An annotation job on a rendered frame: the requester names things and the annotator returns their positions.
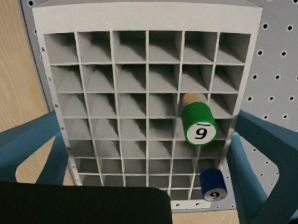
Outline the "white grid rack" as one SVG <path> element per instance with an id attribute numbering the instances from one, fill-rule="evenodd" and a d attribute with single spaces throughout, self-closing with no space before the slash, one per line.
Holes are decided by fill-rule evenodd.
<path id="1" fill-rule="evenodd" d="M 168 193 L 171 209 L 209 208 L 198 159 L 218 158 L 222 171 L 262 8 L 246 0 L 48 0 L 32 10 L 77 185 L 154 187 Z M 186 141 L 180 93 L 204 93 L 218 128 L 212 142 Z M 173 119 L 149 119 L 148 129 L 148 118 Z"/>

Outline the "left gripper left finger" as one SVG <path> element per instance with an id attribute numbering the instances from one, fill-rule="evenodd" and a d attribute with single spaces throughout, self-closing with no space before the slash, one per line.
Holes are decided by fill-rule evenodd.
<path id="1" fill-rule="evenodd" d="M 54 136 L 35 183 L 63 185 L 69 156 L 55 110 L 0 132 L 0 181 L 17 182 L 17 167 Z"/>

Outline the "grey perforated plate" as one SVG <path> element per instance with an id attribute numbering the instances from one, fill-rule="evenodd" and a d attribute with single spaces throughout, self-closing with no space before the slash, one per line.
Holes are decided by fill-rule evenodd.
<path id="1" fill-rule="evenodd" d="M 17 0 L 33 66 L 47 112 L 54 109 L 32 8 L 48 0 Z M 262 15 L 241 108 L 270 123 L 298 132 L 298 0 L 246 0 Z M 278 167 L 239 136 L 267 197 L 279 179 Z M 237 210 L 227 160 L 222 174 L 228 194 L 210 208 L 172 209 L 172 214 Z"/>

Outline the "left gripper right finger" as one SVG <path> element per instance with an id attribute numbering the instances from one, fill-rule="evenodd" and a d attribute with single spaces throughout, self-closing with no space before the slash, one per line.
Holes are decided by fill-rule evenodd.
<path id="1" fill-rule="evenodd" d="M 278 167 L 279 179 L 268 197 L 239 136 Z M 239 110 L 226 159 L 239 224 L 288 224 L 298 218 L 298 132 Z"/>

